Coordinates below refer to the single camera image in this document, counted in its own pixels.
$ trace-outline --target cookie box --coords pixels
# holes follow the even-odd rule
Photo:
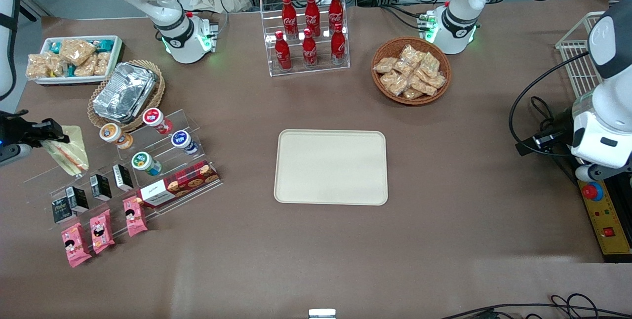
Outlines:
[[[143,187],[137,195],[142,198],[145,206],[156,208],[218,179],[219,175],[217,175],[215,168],[207,161],[200,161],[165,179]]]

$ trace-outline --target acrylic display stand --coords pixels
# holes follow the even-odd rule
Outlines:
[[[61,233],[62,231],[64,231],[64,229],[67,229],[71,225],[76,224],[77,222],[81,222],[84,230],[88,231],[88,229],[90,229],[90,218],[101,214],[106,209],[110,209],[112,232],[114,238],[117,238],[118,236],[125,234],[127,230],[122,200],[134,196],[138,189],[143,188],[144,186],[147,186],[148,184],[156,182],[160,179],[163,179],[168,175],[175,173],[176,171],[183,170],[188,166],[192,166],[199,161],[207,160],[208,163],[212,166],[210,160],[206,158],[203,146],[199,142],[198,135],[196,134],[196,131],[199,130],[199,126],[194,121],[192,121],[192,119],[188,118],[183,110],[178,110],[175,113],[166,115],[165,118],[169,119],[173,123],[173,130],[168,135],[159,134],[154,128],[144,126],[131,133],[131,135],[134,137],[134,142],[131,148],[126,150],[117,149],[119,152],[118,157],[114,157],[114,159],[109,160],[109,162],[105,163],[105,166],[102,166],[101,168],[93,168],[92,165],[94,163],[93,160],[90,159],[90,170],[85,175],[77,177],[73,182],[68,183],[67,173],[65,173],[59,167],[46,171],[45,173],[28,180],[27,182],[29,184],[40,183],[40,181],[45,181],[46,184],[50,184],[51,182],[56,182],[56,179],[61,177],[62,173],[65,174],[65,182],[56,183],[57,187],[59,187],[59,184],[65,185],[50,192],[50,202],[65,196],[65,190],[67,187],[70,186],[82,189],[86,193],[90,209],[84,213],[77,215],[77,217],[75,218],[65,220],[61,224],[54,224],[52,219],[52,209],[50,208],[50,202],[48,202],[48,207],[46,209],[47,212],[50,214],[50,223],[53,225],[50,230],[59,231]],[[198,152],[193,155],[186,155],[182,151],[182,149],[174,148],[174,146],[172,146],[171,135],[172,132],[177,130],[186,130],[191,135],[191,138],[198,144]],[[109,147],[112,152],[114,152],[114,148],[116,148],[111,144],[101,146],[101,148],[106,147]],[[133,158],[135,153],[140,151],[149,153],[154,159],[158,160],[162,164],[160,175],[150,176],[144,171],[135,170],[131,166],[131,159]],[[132,181],[134,183],[134,189],[132,191],[124,192],[117,188],[112,169],[115,164],[121,164],[129,170]],[[112,191],[111,200],[103,201],[99,199],[94,199],[92,197],[90,176],[95,174],[102,175],[109,180],[110,189]],[[164,206],[160,206],[154,209],[144,207],[145,218],[147,219],[147,221],[149,221],[153,218],[156,218],[157,216],[168,213],[169,211],[172,211],[173,209],[176,209],[179,206],[190,202],[197,196],[202,195],[203,193],[206,193],[219,185],[221,185],[221,179],[205,184],[191,191],[191,193],[188,193],[185,196],[176,198],[175,200],[165,204]]]
[[[261,22],[264,28],[264,43],[266,44],[266,54],[268,58],[268,69],[270,76],[281,76],[290,74],[301,74],[305,72],[336,70],[336,69],[348,69],[350,61],[349,51],[349,30],[347,25],[347,4],[345,0],[340,0],[343,4],[343,34],[345,34],[345,62],[342,65],[334,65],[331,62],[331,33],[329,31],[329,5],[331,0],[316,0],[318,9],[320,11],[320,36],[314,37],[316,42],[316,53],[318,54],[318,65],[313,69],[306,69],[303,65],[303,39],[305,34],[305,6],[307,0],[292,0],[294,9],[296,9],[296,22],[298,22],[299,37],[298,40],[287,40],[289,45],[289,54],[292,58],[292,69],[288,72],[283,72],[278,66],[278,61],[275,52],[275,31],[283,31],[283,20],[281,18],[281,9],[283,3],[281,0],[261,0]]]

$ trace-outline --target coca-cola bottle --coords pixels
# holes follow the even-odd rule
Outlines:
[[[318,56],[316,55],[316,42],[312,38],[312,30],[308,27],[303,29],[305,39],[303,40],[303,62],[305,68],[313,69],[318,64]]]
[[[277,54],[278,66],[283,72],[290,71],[292,69],[292,59],[289,56],[289,46],[287,42],[283,40],[283,31],[276,31],[275,36],[277,42],[275,43],[275,51]]]
[[[307,0],[305,23],[312,30],[314,36],[320,36],[320,10],[318,10],[316,0]]]
[[[282,0],[283,11],[280,16],[283,19],[283,27],[285,28],[285,34],[287,40],[298,39],[298,23],[296,22],[296,10],[292,6],[292,0]]]
[[[334,65],[342,65],[345,62],[343,23],[336,23],[334,25],[334,35],[331,37],[331,62]]]
[[[343,22],[343,4],[340,0],[331,0],[329,5],[329,35],[334,34],[334,24]]]

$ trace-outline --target wicker basket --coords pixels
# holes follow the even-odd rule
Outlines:
[[[94,93],[92,94],[92,97],[90,97],[90,101],[88,102],[88,119],[90,119],[90,121],[93,123],[95,127],[101,128],[107,123],[115,123],[119,125],[120,128],[124,132],[132,132],[143,125],[143,114],[145,110],[149,108],[157,108],[158,105],[160,105],[160,101],[162,100],[162,95],[164,94],[165,83],[164,83],[164,78],[162,77],[162,72],[160,72],[160,69],[158,68],[158,66],[156,66],[152,62],[145,61],[145,60],[131,60],[129,63],[133,63],[134,65],[137,65],[140,67],[145,67],[145,69],[149,69],[153,71],[156,74],[156,76],[158,76],[158,83],[154,85],[153,91],[147,98],[147,101],[145,102],[145,109],[143,110],[142,113],[138,114],[138,117],[136,117],[136,119],[134,119],[129,124],[117,123],[116,121],[102,118],[99,115],[97,115],[94,112],[94,99],[97,98],[99,93],[101,93],[101,91],[103,91],[103,89],[108,84],[108,81],[110,80],[110,76],[108,76],[108,78],[106,78],[105,81],[101,82],[99,87],[97,87],[96,91],[94,91]]]
[[[406,99],[404,97],[398,97],[394,94],[391,94],[386,90],[384,85],[380,82],[380,74],[378,74],[373,66],[377,65],[382,58],[385,57],[397,57],[399,58],[399,54],[404,50],[404,46],[410,44],[410,46],[414,47],[418,51],[422,52],[431,52],[433,56],[441,63],[439,67],[439,71],[445,77],[445,85],[439,88],[434,96],[421,96],[415,99]],[[382,46],[380,46],[375,54],[373,55],[373,62],[371,63],[371,74],[373,75],[373,82],[375,85],[385,94],[388,98],[391,98],[394,101],[400,102],[405,105],[424,105],[430,103],[445,93],[447,88],[450,86],[450,82],[452,81],[452,69],[450,67],[450,62],[447,60],[445,54],[436,46],[429,43],[422,38],[415,38],[413,36],[401,36],[399,38],[395,38],[393,40],[388,40]]]

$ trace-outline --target white wire basket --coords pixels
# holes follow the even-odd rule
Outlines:
[[[602,14],[603,11],[593,11],[586,14],[557,42],[557,44],[555,44],[555,48],[559,50],[564,60],[573,58],[588,50],[589,33],[591,33],[592,27]],[[580,98],[587,92],[592,91],[593,88],[597,87],[597,85],[603,81],[596,71],[591,58],[588,56],[568,63],[566,65],[566,71],[571,79],[571,85],[576,98]]]

